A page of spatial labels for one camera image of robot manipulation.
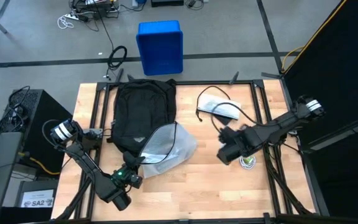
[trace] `wooden table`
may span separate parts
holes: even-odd
[[[265,89],[272,118],[287,112],[283,91],[278,80],[265,80]],[[256,119],[252,102],[250,85],[218,85],[234,101],[241,103],[241,108]],[[206,85],[177,86],[177,117],[188,132],[197,139],[198,147],[193,157],[172,170],[149,179],[142,187],[129,192],[132,203],[119,212],[113,203],[105,203],[95,197],[92,220],[177,220],[205,218],[254,218],[264,212],[273,214],[273,205],[269,182],[263,158],[263,152],[256,153],[257,163],[251,170],[243,169],[238,160],[225,166],[216,157],[220,147],[218,133],[213,128],[210,115],[200,112],[203,122],[195,115],[196,99]],[[73,119],[82,128],[88,128],[91,119],[96,84],[80,85]],[[206,93],[225,97],[220,91],[211,88]],[[113,102],[116,89],[110,91],[106,127],[113,116]],[[262,98],[257,91],[262,117],[265,121]],[[103,92],[99,100],[96,124],[99,124],[103,103]],[[241,124],[252,125],[245,117],[231,121],[230,127],[238,128]],[[295,139],[288,138],[287,144],[296,147]],[[106,173],[120,168],[122,153],[114,144],[103,142],[100,167]],[[312,212],[310,190],[300,156],[293,149],[282,146],[282,163],[287,184],[303,205]],[[79,186],[81,169],[70,161],[63,169],[53,208],[52,218],[59,216],[71,202]],[[284,212],[282,193],[277,186],[281,209]]]

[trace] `power strip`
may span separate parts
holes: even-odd
[[[77,15],[65,14],[64,17],[67,19],[79,20]]]

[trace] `computer case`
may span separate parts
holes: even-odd
[[[25,96],[26,90],[22,90],[12,96],[10,105],[16,105]],[[59,172],[62,167],[64,152],[59,152],[50,145],[42,135],[42,125],[50,119],[63,121],[73,116],[45,90],[29,90],[21,103],[24,109],[23,116],[27,117],[25,125],[19,131],[24,133],[20,152],[28,152],[30,157],[40,161],[51,172]],[[45,133],[49,136],[49,130],[58,123],[51,122],[45,127]],[[3,119],[0,132],[9,132],[13,125],[9,119]],[[39,165],[30,160],[19,160],[18,163],[37,169],[39,174],[47,174]]]

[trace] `clear plastic bag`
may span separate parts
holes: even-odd
[[[197,148],[196,139],[178,123],[157,128],[151,135],[140,156],[144,178],[162,174],[189,159]]]

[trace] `blue crate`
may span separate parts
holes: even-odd
[[[145,75],[183,71],[183,33],[178,21],[142,22],[136,41]]]

